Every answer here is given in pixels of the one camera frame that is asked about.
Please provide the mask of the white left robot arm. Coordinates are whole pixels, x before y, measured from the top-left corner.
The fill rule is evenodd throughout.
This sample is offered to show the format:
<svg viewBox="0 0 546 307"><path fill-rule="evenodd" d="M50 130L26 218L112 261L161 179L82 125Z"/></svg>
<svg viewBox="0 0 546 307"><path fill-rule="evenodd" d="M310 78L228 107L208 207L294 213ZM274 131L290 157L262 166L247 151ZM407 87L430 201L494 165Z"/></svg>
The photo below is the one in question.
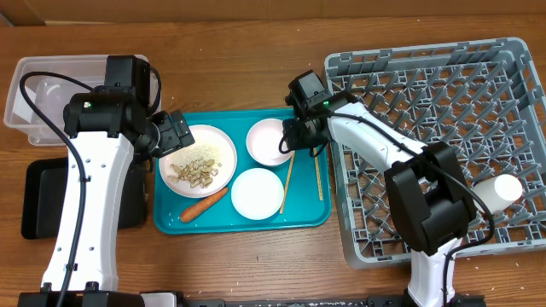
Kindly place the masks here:
<svg viewBox="0 0 546 307"><path fill-rule="evenodd" d="M134 55L110 55L105 81L73 95L59 129L19 89L29 108L68 149L67 185L55 251L36 293L21 293L20 306L184 306L173 291L121 293L116 266L119 209L133 162L162 158L194 144L180 111L158 109L150 96L154 67Z"/></svg>

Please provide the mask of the pale green bowl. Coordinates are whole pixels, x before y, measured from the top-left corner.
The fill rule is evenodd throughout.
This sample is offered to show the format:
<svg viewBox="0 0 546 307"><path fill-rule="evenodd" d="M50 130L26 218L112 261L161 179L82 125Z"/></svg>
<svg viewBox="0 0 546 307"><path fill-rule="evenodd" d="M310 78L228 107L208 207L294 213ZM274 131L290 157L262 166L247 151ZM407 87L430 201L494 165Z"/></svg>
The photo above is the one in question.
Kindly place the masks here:
<svg viewBox="0 0 546 307"><path fill-rule="evenodd" d="M243 171L234 181L231 201L235 210L250 220L265 220L281 208L284 186L280 178L264 168Z"/></svg>

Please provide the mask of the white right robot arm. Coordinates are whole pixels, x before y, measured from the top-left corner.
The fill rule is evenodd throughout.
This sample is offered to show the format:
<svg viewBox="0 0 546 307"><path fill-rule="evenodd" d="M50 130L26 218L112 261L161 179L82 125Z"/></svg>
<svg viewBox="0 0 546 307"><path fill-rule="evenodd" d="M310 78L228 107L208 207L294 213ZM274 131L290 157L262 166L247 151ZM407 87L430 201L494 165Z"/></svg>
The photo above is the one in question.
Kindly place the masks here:
<svg viewBox="0 0 546 307"><path fill-rule="evenodd" d="M396 132L347 91L332 94L313 71L296 77L285 102L281 153L307 149L317 156L331 142L347 146L380 172L398 235L411 250L411 278L403 306L483 306L453 287L455 255L466 249L468 225L490 208L470 189L450 145L427 145Z"/></svg>

